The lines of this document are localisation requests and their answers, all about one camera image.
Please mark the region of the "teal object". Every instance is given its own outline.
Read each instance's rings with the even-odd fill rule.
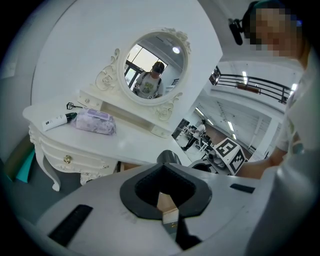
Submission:
[[[30,167],[32,160],[34,159],[35,156],[35,149],[31,151],[31,153],[27,156],[25,159],[23,165],[21,166],[17,176],[15,177],[16,179],[28,183],[28,177],[29,177],[29,172],[30,172]]]

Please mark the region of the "drawer knob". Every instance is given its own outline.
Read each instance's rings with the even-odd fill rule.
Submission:
[[[67,164],[70,164],[71,163],[71,156],[70,155],[66,155],[64,158],[63,158],[63,161]]]

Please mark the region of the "oval mirror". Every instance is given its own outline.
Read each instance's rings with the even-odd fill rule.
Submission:
[[[179,41],[165,33],[145,36],[132,47],[124,77],[133,94],[155,99],[172,91],[180,80],[186,53]]]

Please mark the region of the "person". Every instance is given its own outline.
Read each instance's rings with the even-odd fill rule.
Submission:
[[[165,65],[161,61],[154,63],[151,72],[142,72],[137,78],[133,92],[144,99],[161,97],[164,93],[164,86],[160,75],[164,70]]]
[[[264,171],[305,150],[320,146],[319,60],[303,33],[302,22],[277,0],[255,1],[242,19],[245,38],[267,45],[275,56],[297,60],[304,74],[286,104],[276,147],[267,159],[247,162],[237,176],[260,179]]]
[[[183,151],[187,151],[193,145],[193,143],[195,143],[196,140],[199,140],[200,137],[206,132],[205,124],[206,120],[203,119],[199,127],[193,131],[193,135],[188,141],[187,145],[181,147]]]

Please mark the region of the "gray floor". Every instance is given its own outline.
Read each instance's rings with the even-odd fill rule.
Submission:
[[[79,173],[56,173],[61,181],[59,192],[52,189],[53,181],[42,171],[36,159],[33,159],[28,183],[3,178],[4,189],[16,215],[35,224],[50,206],[81,187]]]

